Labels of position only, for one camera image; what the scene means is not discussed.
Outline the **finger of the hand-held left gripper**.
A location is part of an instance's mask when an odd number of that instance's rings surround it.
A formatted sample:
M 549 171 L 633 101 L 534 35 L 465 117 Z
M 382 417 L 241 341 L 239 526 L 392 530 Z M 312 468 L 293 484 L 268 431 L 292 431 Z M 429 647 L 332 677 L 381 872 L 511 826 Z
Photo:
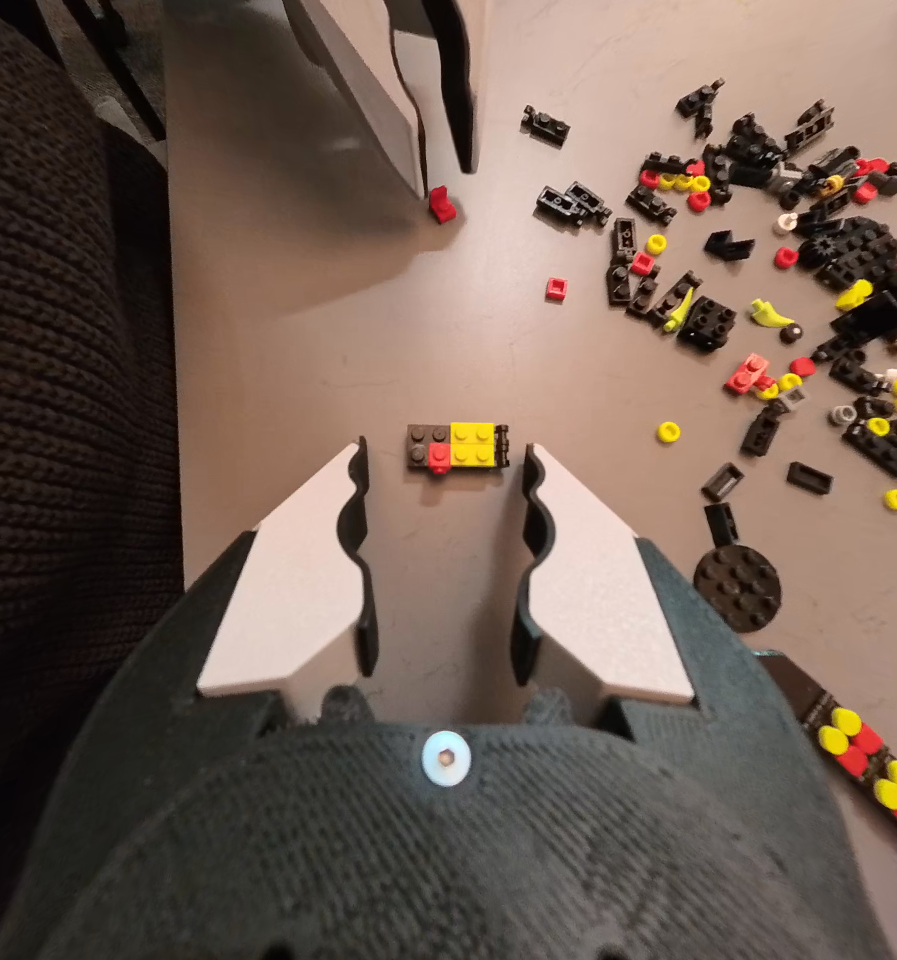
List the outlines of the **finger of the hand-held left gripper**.
M 399 68 L 383 1 L 283 1 L 299 45 L 362 118 L 394 171 L 428 194 L 426 131 Z
M 488 42 L 487 1 L 422 1 L 437 43 L 442 102 L 462 173 L 479 167 L 479 97 Z

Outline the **pile of lego pieces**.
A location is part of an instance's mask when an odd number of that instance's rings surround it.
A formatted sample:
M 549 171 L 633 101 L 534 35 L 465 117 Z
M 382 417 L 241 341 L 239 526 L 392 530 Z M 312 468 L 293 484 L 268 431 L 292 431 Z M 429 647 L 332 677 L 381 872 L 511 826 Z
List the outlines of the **pile of lego pieces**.
M 682 196 L 695 214 L 727 205 L 736 186 L 774 198 L 780 212 L 773 230 L 787 241 L 775 250 L 775 269 L 799 268 L 837 294 L 836 316 L 826 339 L 811 354 L 789 361 L 786 370 L 773 375 L 766 356 L 749 353 L 726 379 L 724 392 L 753 396 L 761 404 L 739 453 L 749 459 L 767 455 L 782 418 L 806 401 L 805 381 L 822 367 L 855 394 L 852 402 L 832 408 L 827 421 L 849 448 L 897 480 L 897 368 L 877 372 L 865 365 L 867 348 L 876 343 L 897 357 L 897 236 L 886 222 L 859 213 L 839 215 L 850 204 L 896 196 L 897 161 L 864 157 L 849 145 L 827 150 L 807 166 L 793 163 L 834 125 L 835 110 L 824 98 L 806 108 L 781 139 L 748 112 L 733 121 L 724 143 L 714 143 L 714 106 L 724 85 L 724 78 L 701 84 L 674 106 L 692 121 L 694 138 L 704 141 L 701 156 L 650 151 L 624 205 L 664 229 L 678 212 L 667 194 Z M 573 233 L 606 228 L 612 215 L 605 200 L 578 180 L 561 190 L 544 186 L 535 212 Z M 604 279 L 610 307 L 699 355 L 728 345 L 740 312 L 703 295 L 696 271 L 686 270 L 658 294 L 666 234 L 653 233 L 640 244 L 637 221 L 619 216 L 610 225 L 609 242 Z

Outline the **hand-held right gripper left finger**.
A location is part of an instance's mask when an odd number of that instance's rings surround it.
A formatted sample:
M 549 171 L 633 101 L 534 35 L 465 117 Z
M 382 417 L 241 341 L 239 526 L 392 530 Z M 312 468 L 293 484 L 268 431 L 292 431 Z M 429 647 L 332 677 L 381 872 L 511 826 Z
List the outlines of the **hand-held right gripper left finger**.
M 314 722 L 331 689 L 372 676 L 379 625 L 359 555 L 369 486 L 359 437 L 256 525 L 197 681 L 202 697 L 274 692 L 291 721 Z

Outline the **black round lego plate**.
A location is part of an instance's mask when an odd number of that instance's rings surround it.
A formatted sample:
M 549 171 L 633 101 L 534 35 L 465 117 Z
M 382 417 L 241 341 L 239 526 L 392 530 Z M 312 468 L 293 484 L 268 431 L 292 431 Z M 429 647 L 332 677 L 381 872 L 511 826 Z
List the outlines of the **black round lego plate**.
M 740 635 L 763 630 L 782 606 L 776 567 L 742 544 L 715 547 L 700 558 L 693 575 L 696 591 Z

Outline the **black red yellow lego assembly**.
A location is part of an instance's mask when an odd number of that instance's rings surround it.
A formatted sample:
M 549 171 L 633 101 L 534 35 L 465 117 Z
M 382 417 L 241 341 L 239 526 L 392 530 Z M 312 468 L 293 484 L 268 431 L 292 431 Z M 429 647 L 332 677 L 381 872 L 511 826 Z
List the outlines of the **black red yellow lego assembly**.
M 897 755 L 886 740 L 786 655 L 762 651 L 756 657 L 818 754 L 897 830 Z

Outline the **dark lego plate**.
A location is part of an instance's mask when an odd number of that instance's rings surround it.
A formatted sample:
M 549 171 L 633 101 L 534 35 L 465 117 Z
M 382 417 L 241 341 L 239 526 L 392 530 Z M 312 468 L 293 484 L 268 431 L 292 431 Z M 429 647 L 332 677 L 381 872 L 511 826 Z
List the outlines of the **dark lego plate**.
M 472 421 L 472 423 L 486 423 L 486 421 Z M 505 470 L 510 467 L 509 426 L 503 423 L 494 424 L 494 452 L 495 467 L 491 469 L 451 468 L 451 471 L 478 471 L 489 472 Z M 406 427 L 405 459 L 410 470 L 427 471 L 428 448 L 432 442 L 448 442 L 451 444 L 451 423 L 447 424 L 408 424 Z

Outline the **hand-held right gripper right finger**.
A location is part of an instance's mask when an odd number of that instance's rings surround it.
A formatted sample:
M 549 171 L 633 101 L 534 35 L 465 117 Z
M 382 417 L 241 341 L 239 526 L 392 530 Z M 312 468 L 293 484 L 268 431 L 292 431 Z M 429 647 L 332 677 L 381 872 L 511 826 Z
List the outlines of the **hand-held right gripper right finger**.
M 611 698 L 687 707 L 695 689 L 635 531 L 538 442 L 521 472 L 520 574 L 510 634 L 517 685 L 557 689 L 578 722 Z

